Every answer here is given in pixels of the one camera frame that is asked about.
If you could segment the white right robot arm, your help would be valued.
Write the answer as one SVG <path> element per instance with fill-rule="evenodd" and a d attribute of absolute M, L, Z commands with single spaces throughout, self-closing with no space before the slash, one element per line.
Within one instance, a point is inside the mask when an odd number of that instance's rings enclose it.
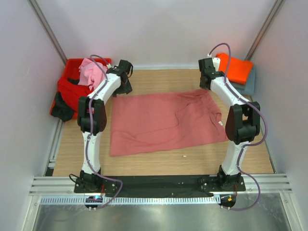
<path fill-rule="evenodd" d="M 225 133 L 229 140 L 227 154 L 219 166 L 216 186 L 231 191 L 240 183 L 241 165 L 248 145 L 260 133 L 260 115 L 254 109 L 260 109 L 257 102 L 250 103 L 230 84 L 224 72 L 218 71 L 211 57 L 198 61 L 200 84 L 203 89 L 214 92 L 229 108 Z"/>

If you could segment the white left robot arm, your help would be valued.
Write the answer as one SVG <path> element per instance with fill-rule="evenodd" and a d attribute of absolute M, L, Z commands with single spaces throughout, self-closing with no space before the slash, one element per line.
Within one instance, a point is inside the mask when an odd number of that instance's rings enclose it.
<path fill-rule="evenodd" d="M 84 141 L 84 160 L 75 181 L 76 193 L 101 190 L 104 179 L 101 176 L 100 142 L 107 124 L 105 104 L 112 96 L 132 92 L 129 77 L 133 65 L 129 61 L 120 60 L 112 66 L 106 60 L 98 62 L 97 58 L 97 55 L 91 55 L 79 67 L 80 81 L 90 88 L 91 93 L 78 100 L 77 124 Z"/>

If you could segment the dusty rose t-shirt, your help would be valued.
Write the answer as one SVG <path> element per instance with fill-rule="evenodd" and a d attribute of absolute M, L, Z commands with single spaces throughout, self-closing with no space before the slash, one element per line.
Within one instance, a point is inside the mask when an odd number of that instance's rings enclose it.
<path fill-rule="evenodd" d="M 113 99 L 110 156 L 226 141 L 221 110 L 204 89 Z"/>

